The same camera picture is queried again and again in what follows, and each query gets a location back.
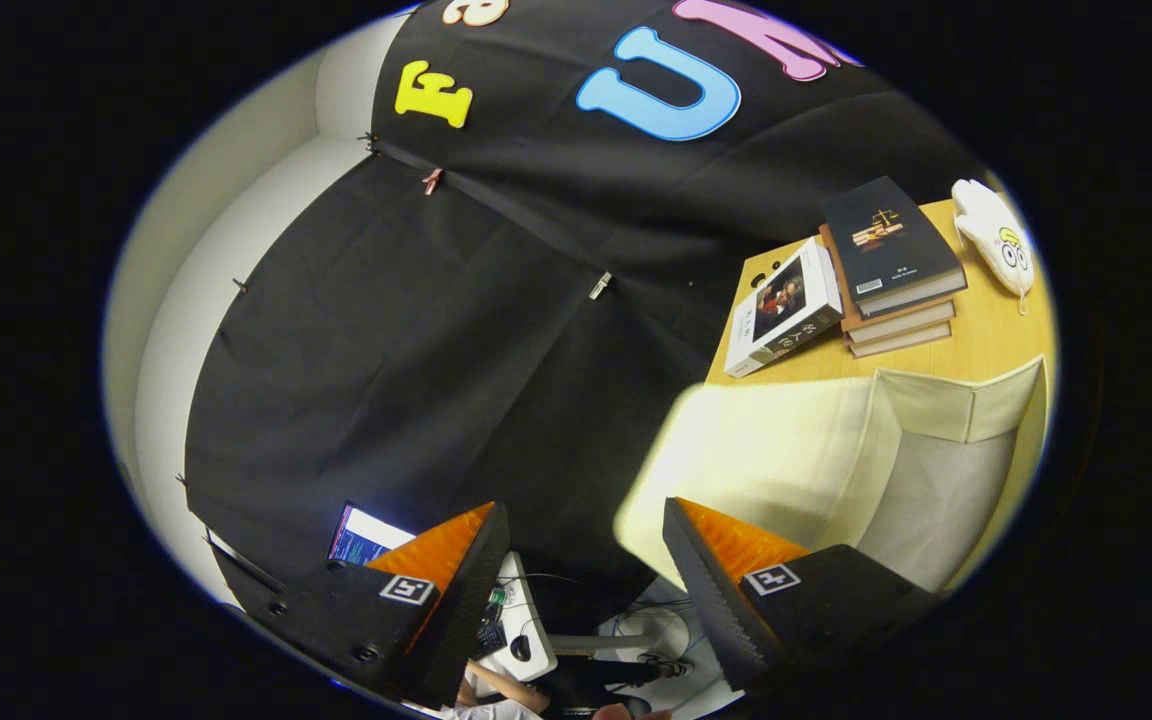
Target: monitor screen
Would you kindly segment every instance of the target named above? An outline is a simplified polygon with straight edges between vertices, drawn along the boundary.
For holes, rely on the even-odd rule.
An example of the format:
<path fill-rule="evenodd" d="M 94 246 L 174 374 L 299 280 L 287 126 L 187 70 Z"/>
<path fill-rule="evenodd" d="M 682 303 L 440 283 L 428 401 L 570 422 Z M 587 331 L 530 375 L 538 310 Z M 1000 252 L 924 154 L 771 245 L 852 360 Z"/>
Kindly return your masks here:
<path fill-rule="evenodd" d="M 414 537 L 346 503 L 328 558 L 365 564 Z"/>

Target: sneaker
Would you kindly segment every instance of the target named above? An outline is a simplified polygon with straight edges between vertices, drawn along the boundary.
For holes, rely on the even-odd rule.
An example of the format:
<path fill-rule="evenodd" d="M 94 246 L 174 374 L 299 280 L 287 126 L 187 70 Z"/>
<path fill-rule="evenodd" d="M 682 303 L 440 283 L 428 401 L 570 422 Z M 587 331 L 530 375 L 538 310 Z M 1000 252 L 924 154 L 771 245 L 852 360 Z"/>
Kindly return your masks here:
<path fill-rule="evenodd" d="M 664 669 L 662 679 L 681 679 L 682 675 L 690 673 L 692 667 L 690 662 L 669 660 L 668 657 L 660 655 L 659 652 L 644 652 L 643 655 L 639 655 L 639 662 Z"/>

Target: foam letter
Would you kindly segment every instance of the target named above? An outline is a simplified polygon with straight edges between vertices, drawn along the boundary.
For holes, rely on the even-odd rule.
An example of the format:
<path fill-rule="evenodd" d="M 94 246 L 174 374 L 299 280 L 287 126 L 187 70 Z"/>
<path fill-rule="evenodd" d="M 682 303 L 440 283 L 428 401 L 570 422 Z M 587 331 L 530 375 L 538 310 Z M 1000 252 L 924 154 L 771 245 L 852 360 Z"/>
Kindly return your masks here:
<path fill-rule="evenodd" d="M 707 61 L 660 40 L 652 28 L 631 29 L 617 41 L 613 54 L 621 60 L 652 60 L 681 74 L 700 86 L 700 100 L 679 108 L 628 85 L 616 70 L 600 68 L 577 92 L 577 108 L 602 109 L 660 141 L 695 141 L 715 131 L 740 107 L 736 81 Z"/>
<path fill-rule="evenodd" d="M 763 53 L 780 60 L 785 74 L 796 81 L 806 82 L 823 76 L 826 73 L 823 63 L 838 68 L 835 56 L 848 65 L 861 65 L 859 61 L 842 54 L 836 47 L 814 40 L 798 28 L 781 20 L 763 17 L 728 5 L 713 3 L 712 0 L 680 0 L 673 6 L 673 14 L 685 20 L 705 20 L 732 35 L 740 36 L 742 40 L 750 41 Z M 794 50 L 788 50 L 786 45 L 814 60 L 794 53 Z"/>
<path fill-rule="evenodd" d="M 470 113 L 473 91 L 461 88 L 456 92 L 444 92 L 445 88 L 456 85 L 456 81 L 441 73 L 425 73 L 427 69 L 425 60 L 412 60 L 411 63 L 403 65 L 394 111 L 402 115 L 408 109 L 416 109 L 417 113 L 445 118 L 453 128 L 465 127 L 465 115 Z M 415 85 L 417 82 L 420 83 L 419 88 Z"/>
<path fill-rule="evenodd" d="M 444 9 L 444 23 L 454 26 L 464 18 L 468 26 L 488 26 L 508 9 L 509 0 L 452 0 Z"/>

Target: blue letter u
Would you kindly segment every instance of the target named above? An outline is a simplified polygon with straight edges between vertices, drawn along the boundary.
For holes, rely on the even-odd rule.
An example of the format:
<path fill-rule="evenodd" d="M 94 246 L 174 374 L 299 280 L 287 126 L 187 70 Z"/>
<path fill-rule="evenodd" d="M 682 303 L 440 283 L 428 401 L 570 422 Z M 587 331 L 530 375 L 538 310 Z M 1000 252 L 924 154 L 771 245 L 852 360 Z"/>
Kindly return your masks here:
<path fill-rule="evenodd" d="M 631 29 L 617 41 L 613 53 L 621 60 L 652 60 L 681 74 L 700 86 L 700 100 L 679 108 L 627 85 L 621 79 L 621 73 L 600 68 L 581 86 L 576 94 L 577 108 L 602 109 L 660 141 L 695 141 L 715 131 L 740 107 L 736 81 L 707 61 L 660 40 L 652 28 Z"/>

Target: white glove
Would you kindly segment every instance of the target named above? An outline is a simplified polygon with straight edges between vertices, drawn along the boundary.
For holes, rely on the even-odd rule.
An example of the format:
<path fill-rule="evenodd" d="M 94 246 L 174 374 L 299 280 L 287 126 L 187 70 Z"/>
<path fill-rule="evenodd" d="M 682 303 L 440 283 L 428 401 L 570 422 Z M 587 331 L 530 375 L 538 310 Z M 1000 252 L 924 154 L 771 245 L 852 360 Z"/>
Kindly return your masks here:
<path fill-rule="evenodd" d="M 1026 313 L 1025 293 L 1034 287 L 1033 251 L 1020 220 L 995 192 L 977 181 L 954 183 L 954 229 L 958 243 L 968 236 L 998 281 L 1020 295 L 1020 313 Z"/>

